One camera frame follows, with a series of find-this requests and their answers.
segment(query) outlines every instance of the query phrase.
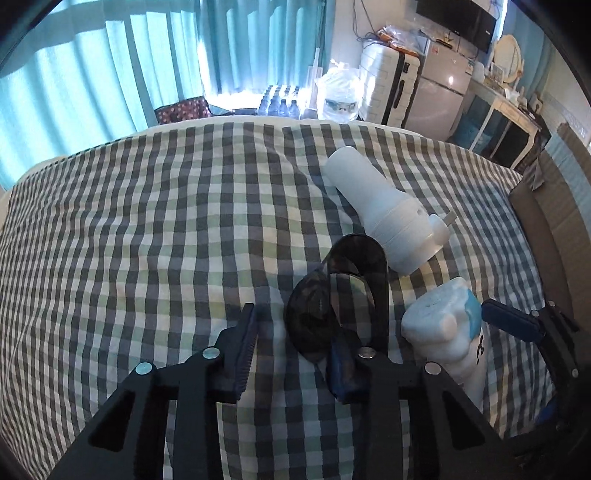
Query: wall-mounted tv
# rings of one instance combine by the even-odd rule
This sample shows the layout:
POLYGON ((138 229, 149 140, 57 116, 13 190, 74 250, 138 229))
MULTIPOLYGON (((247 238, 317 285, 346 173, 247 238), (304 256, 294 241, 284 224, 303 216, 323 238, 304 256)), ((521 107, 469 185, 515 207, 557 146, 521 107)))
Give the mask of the wall-mounted tv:
POLYGON ((488 51, 496 19, 472 0, 418 0, 417 13, 488 51))

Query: white bottle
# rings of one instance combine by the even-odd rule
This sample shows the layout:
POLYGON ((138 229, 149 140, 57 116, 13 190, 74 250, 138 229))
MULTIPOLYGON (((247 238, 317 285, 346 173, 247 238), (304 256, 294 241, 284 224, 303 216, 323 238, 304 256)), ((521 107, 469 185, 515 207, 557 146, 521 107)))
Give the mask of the white bottle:
POLYGON ((445 368, 482 409, 490 341, 466 280, 456 277, 415 301, 402 317, 402 335, 417 356, 445 368))
POLYGON ((365 233, 377 240, 388 265, 401 275, 410 275, 449 240, 452 213, 446 220, 428 215, 419 201, 397 190, 353 147, 334 152, 324 174, 359 214, 365 233))

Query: refrigerator door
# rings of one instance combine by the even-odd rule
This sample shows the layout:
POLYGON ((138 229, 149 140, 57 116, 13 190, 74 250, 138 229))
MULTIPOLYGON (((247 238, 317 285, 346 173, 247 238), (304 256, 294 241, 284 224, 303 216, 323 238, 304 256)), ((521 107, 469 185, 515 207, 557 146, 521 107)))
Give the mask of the refrigerator door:
POLYGON ((443 45, 430 43, 421 77, 464 95, 471 77, 466 73, 468 64, 469 60, 459 53, 443 45))
POLYGON ((421 78, 404 128, 433 140, 445 141, 462 106, 463 95, 421 78))

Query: bed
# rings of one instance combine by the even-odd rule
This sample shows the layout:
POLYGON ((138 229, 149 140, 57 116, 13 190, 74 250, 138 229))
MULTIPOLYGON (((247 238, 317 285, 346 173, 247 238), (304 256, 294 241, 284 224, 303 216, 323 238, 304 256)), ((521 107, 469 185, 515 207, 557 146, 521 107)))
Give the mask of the bed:
MULTIPOLYGON (((412 132, 205 119, 55 159, 0 200, 0 435, 32 478, 47 477, 138 363, 184 361, 247 302, 268 316, 246 392, 237 406, 218 405, 225 477, 351 477, 361 412, 335 402, 282 319, 297 282, 341 236, 363 231, 322 176, 345 145, 429 213, 458 214, 449 244, 419 271, 389 272, 391 359, 413 358, 400 336, 405 308, 458 275, 480 301, 544 305, 508 198, 520 175, 412 132)), ((552 384, 535 347, 493 327, 490 336, 483 414, 501 436, 515 435, 552 384)), ((170 431, 165 478, 172 448, 170 431)))

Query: metal screw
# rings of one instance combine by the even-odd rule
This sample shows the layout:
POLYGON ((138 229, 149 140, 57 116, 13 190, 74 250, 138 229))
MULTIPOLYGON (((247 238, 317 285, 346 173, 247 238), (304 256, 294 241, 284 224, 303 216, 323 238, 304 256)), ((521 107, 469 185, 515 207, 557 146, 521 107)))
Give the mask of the metal screw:
POLYGON ((441 373, 441 365, 435 362, 427 362, 425 364, 425 372, 429 375, 439 375, 441 373))
POLYGON ((370 359, 375 357, 375 350, 370 346, 363 346, 359 349, 358 355, 361 358, 370 359))
POLYGON ((207 347, 203 351, 202 355, 203 355, 203 358, 207 358, 208 360, 213 360, 214 358, 217 358, 218 356, 220 356, 220 350, 218 350, 214 346, 210 346, 210 347, 207 347))
POLYGON ((137 367, 135 367, 135 373, 138 375, 146 375, 152 371, 152 364, 148 362, 141 362, 137 367))

